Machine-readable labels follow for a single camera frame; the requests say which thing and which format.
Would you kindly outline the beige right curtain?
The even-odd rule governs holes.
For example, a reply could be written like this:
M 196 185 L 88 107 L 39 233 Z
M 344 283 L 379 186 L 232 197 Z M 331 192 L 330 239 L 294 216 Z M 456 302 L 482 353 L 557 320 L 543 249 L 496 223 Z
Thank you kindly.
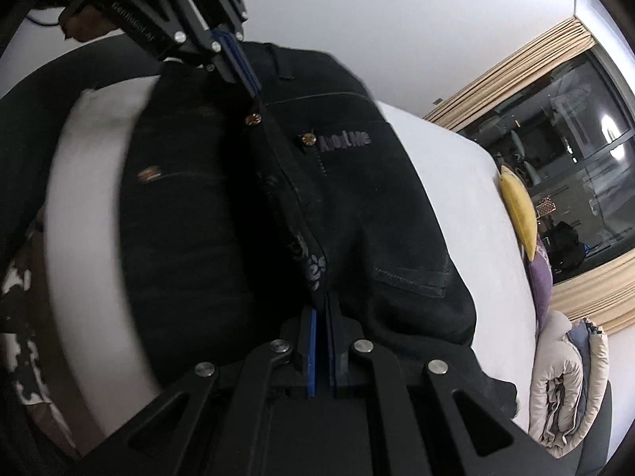
M 607 334 L 633 326 L 634 250 L 629 250 L 600 267 L 555 284 L 550 308 L 563 313 L 571 322 L 588 318 Z

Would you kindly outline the yellow pillow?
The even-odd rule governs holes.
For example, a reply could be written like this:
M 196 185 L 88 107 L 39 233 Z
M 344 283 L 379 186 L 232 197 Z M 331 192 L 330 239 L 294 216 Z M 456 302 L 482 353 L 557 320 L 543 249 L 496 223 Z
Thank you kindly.
M 536 212 L 529 191 L 519 176 L 503 165 L 499 171 L 499 189 L 502 202 L 514 226 L 526 258 L 532 262 L 536 256 L 538 224 Z

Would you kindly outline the white bed mattress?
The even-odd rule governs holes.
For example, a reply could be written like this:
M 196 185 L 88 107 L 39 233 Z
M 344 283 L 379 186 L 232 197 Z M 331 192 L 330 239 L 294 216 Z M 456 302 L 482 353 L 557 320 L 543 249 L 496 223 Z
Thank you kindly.
M 116 197 L 136 119 L 154 87 L 141 77 L 81 93 L 48 180 L 43 253 L 50 305 L 85 408 L 110 435 L 156 397 L 123 289 Z M 520 246 L 487 153 L 454 132 L 382 104 L 416 167 L 477 312 L 475 352 L 487 375 L 517 387 L 529 425 L 536 318 Z

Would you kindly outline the rolled beige grey duvet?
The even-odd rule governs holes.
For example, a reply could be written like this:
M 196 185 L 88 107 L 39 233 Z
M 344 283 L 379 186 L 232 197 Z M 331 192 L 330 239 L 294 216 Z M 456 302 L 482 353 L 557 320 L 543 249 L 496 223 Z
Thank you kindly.
M 561 459 L 583 443 L 602 408 L 609 380 L 609 343 L 604 330 L 558 311 L 546 315 L 538 336 L 529 436 Z

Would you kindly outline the black jeans pants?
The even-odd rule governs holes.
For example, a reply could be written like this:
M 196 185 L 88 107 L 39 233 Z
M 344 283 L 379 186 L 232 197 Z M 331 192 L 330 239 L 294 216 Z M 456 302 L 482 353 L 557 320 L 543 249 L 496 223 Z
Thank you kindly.
M 333 57 L 248 44 L 262 91 L 162 65 L 121 176 L 126 294 L 161 387 L 201 361 L 238 370 L 337 307 L 406 360 L 445 358 L 505 415 L 476 308 L 416 169 L 362 83 Z

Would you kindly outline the dark glass window door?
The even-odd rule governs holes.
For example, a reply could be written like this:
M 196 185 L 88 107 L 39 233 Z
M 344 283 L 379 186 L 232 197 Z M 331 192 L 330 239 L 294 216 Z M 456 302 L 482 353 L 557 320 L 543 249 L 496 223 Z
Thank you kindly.
M 634 246 L 634 94 L 595 45 L 460 131 L 529 191 L 553 278 Z

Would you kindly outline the purple pillow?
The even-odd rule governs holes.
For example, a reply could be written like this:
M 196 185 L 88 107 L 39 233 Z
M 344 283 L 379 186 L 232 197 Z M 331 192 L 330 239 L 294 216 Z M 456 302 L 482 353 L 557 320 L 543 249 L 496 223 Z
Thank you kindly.
M 526 262 L 526 274 L 535 306 L 537 330 L 544 327 L 553 287 L 553 274 L 546 247 L 541 238 L 536 240 L 535 255 Z

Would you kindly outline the dark grey upholstered headboard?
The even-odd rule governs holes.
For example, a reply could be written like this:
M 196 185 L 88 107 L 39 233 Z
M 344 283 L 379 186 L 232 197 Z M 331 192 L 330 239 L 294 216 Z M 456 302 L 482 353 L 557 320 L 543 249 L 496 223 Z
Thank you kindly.
M 608 459 L 610 434 L 612 426 L 612 389 L 607 383 L 605 395 L 600 411 L 593 426 L 580 445 L 581 452 L 578 460 L 576 476 L 598 475 L 603 470 Z

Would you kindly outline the beige left curtain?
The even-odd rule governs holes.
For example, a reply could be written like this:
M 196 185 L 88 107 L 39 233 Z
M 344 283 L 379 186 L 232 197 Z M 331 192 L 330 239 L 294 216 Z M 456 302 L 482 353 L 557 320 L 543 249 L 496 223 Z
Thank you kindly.
M 424 116 L 458 131 L 554 68 L 591 50 L 595 36 L 577 17 L 567 18 L 526 43 Z

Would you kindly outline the beige curtain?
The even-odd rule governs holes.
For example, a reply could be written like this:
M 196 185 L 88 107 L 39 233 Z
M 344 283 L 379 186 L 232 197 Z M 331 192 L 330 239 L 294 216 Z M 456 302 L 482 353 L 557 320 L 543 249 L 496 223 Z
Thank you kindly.
M 591 50 L 595 36 L 577 17 L 567 18 L 526 43 L 424 116 L 458 131 L 554 68 Z
M 600 267 L 555 284 L 550 308 L 563 313 L 571 322 L 588 318 L 607 334 L 633 326 L 634 250 L 629 250 Z

